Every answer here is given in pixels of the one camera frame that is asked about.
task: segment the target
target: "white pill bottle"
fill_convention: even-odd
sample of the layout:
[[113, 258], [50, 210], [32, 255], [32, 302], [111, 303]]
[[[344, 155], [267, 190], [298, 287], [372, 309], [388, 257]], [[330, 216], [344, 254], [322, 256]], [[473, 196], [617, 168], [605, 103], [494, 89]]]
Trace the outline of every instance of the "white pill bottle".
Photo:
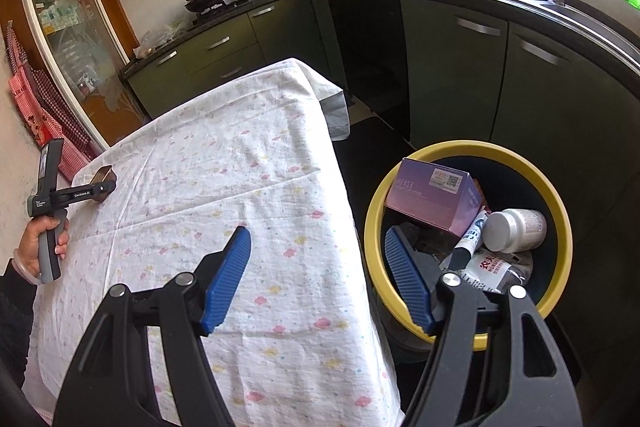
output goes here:
[[484, 245], [494, 252], [533, 250], [542, 244], [545, 236], [545, 216], [524, 208], [507, 208], [489, 214], [482, 229]]

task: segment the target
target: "person's hand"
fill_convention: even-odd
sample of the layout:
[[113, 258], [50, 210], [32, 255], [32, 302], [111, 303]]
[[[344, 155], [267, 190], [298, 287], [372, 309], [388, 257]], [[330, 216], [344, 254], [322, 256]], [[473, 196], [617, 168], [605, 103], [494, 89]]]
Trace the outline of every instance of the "person's hand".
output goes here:
[[[16, 251], [16, 256], [20, 258], [20, 261], [29, 272], [37, 277], [40, 275], [40, 263], [38, 261], [38, 236], [46, 230], [53, 230], [60, 223], [59, 219], [49, 216], [35, 217], [27, 223], [27, 227], [24, 229], [22, 239], [20, 240], [20, 246]], [[56, 253], [60, 256], [60, 259], [64, 259], [66, 255], [66, 245], [69, 242], [69, 234], [66, 231], [69, 228], [69, 220], [65, 219], [65, 229], [58, 238], [58, 244], [56, 245]]]

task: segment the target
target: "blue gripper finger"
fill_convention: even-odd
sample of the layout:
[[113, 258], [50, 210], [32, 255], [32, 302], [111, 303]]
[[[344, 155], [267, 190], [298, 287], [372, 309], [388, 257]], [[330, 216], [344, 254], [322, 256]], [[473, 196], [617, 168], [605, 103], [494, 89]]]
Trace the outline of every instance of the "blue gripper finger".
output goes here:
[[385, 257], [396, 280], [402, 300], [409, 309], [411, 320], [427, 333], [436, 324], [431, 314], [431, 294], [411, 259], [414, 249], [398, 226], [385, 234]]
[[229, 311], [242, 274], [251, 255], [251, 234], [238, 227], [225, 247], [226, 255], [207, 288], [204, 313], [200, 320], [203, 330], [210, 334], [222, 324]]

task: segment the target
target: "white tablecloth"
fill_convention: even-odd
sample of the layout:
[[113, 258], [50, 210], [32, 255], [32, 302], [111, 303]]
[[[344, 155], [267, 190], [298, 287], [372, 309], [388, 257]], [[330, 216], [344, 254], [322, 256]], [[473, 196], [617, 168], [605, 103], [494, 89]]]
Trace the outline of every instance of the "white tablecloth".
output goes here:
[[[75, 185], [112, 164], [118, 188], [70, 208], [63, 276], [41, 290], [47, 388], [58, 395], [111, 285], [161, 286], [244, 225], [251, 259], [225, 322], [203, 339], [236, 425], [397, 425], [394, 369], [328, 127], [348, 133], [340, 89], [288, 60], [172, 110], [80, 171]], [[162, 415], [178, 423], [159, 331], [149, 340]]]

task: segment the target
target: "gas stove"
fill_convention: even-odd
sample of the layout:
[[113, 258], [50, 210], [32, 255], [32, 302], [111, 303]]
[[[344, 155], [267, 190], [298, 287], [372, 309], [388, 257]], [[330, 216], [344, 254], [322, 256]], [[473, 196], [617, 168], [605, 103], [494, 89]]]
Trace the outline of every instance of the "gas stove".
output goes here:
[[203, 10], [202, 12], [196, 14], [196, 19], [193, 21], [193, 28], [197, 28], [203, 24], [206, 24], [213, 19], [217, 19], [221, 15], [225, 14], [228, 11], [233, 10], [243, 4], [248, 3], [252, 0], [235, 0], [229, 3], [222, 2], [220, 4], [216, 4], [215, 6], [210, 6], [209, 8]]

